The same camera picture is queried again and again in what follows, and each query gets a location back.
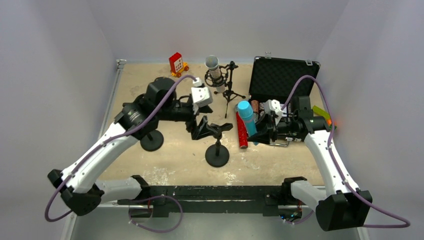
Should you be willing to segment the blue toy microphone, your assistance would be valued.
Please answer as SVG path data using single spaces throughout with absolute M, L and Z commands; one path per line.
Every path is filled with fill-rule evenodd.
M 248 137 L 252 137 L 257 133 L 257 128 L 251 104 L 246 100 L 242 100 L 237 104 L 237 111 L 244 123 Z

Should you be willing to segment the rhinestone silver microphone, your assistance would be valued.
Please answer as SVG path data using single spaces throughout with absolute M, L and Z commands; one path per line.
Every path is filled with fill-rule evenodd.
M 207 71 L 205 73 L 205 83 L 212 88 L 216 89 L 217 94 L 225 91 L 225 76 L 221 72 L 219 59 L 215 55 L 209 55 L 205 59 L 205 66 Z

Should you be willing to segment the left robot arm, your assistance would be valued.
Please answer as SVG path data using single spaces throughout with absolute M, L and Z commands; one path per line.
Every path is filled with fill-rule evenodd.
M 213 96 L 198 77 L 192 77 L 187 102 L 177 99 L 178 81 L 158 77 L 145 93 L 125 102 L 106 132 L 75 163 L 49 172 L 48 179 L 70 211 L 78 216 L 92 212 L 98 205 L 115 200 L 136 200 L 147 189 L 139 176 L 125 180 L 100 181 L 99 176 L 127 149 L 157 132 L 160 121 L 184 122 L 193 140 L 211 135 L 207 129 Z M 199 114 L 204 114 L 200 122 Z

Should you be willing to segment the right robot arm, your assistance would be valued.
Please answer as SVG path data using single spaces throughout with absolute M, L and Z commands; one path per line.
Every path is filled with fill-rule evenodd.
M 278 100 L 259 105 L 257 132 L 250 142 L 273 145 L 277 137 L 303 142 L 311 152 L 324 182 L 325 190 L 314 187 L 305 177 L 285 178 L 277 199 L 283 203 L 299 202 L 315 212 L 324 231 L 364 226 L 372 202 L 369 191 L 361 190 L 348 175 L 330 139 L 331 128 L 323 116 L 315 116 L 308 96 L 296 96 L 284 106 Z

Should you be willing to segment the red glitter microphone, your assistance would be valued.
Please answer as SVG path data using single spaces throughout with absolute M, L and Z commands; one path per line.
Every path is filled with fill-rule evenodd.
M 247 134 L 247 131 L 246 131 L 245 124 L 244 124 L 243 120 L 241 119 L 238 111 L 235 113 L 235 116 L 236 116 L 236 123 L 237 123 L 237 134 L 238 134 L 239 148 L 240 149 L 247 149 L 248 148 L 248 134 Z

